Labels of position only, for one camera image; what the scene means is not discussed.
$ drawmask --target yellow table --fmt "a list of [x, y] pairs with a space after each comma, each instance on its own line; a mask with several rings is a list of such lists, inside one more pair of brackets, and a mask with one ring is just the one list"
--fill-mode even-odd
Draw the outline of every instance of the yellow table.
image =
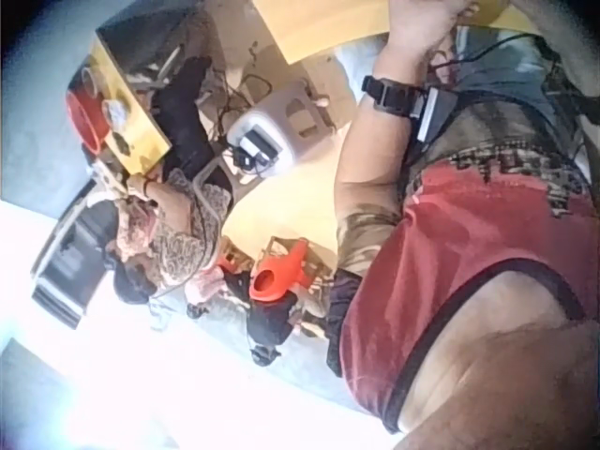
[[[289, 64], [359, 38], [389, 31], [389, 0], [253, 0]], [[536, 33], [506, 0], [480, 0], [468, 20], [493, 28]]]
[[100, 75], [98, 88], [104, 98], [121, 100], [129, 110], [120, 134], [129, 145], [130, 155], [126, 156], [119, 151], [112, 132], [105, 143], [129, 173], [147, 173], [171, 149], [171, 143], [143, 107], [115, 63], [106, 43], [98, 35], [92, 45], [89, 64], [93, 72]]

